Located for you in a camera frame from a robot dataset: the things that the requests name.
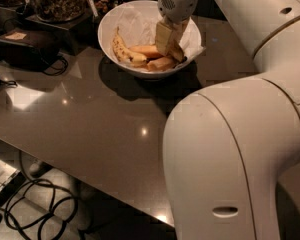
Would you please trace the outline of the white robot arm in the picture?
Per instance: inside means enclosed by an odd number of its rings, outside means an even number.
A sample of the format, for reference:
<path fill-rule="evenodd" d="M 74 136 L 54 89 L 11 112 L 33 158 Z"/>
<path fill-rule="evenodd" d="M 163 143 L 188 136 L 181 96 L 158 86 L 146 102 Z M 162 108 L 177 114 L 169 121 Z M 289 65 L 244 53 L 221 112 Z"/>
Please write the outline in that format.
<path fill-rule="evenodd" d="M 276 184 L 300 162 L 300 0 L 215 0 L 258 70 L 171 112 L 163 165 L 178 240 L 280 240 Z"/>

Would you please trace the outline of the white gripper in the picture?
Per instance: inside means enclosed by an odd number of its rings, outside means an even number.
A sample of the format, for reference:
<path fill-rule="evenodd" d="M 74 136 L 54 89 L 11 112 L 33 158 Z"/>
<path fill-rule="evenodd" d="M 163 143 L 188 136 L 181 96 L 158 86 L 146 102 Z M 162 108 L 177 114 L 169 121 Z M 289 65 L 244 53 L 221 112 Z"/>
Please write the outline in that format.
<path fill-rule="evenodd" d="M 173 27 L 164 21 L 156 24 L 155 45 L 162 55 L 167 55 L 180 40 L 188 26 L 189 17 L 196 9 L 198 0 L 158 0 L 158 10 L 163 19 L 174 23 Z"/>

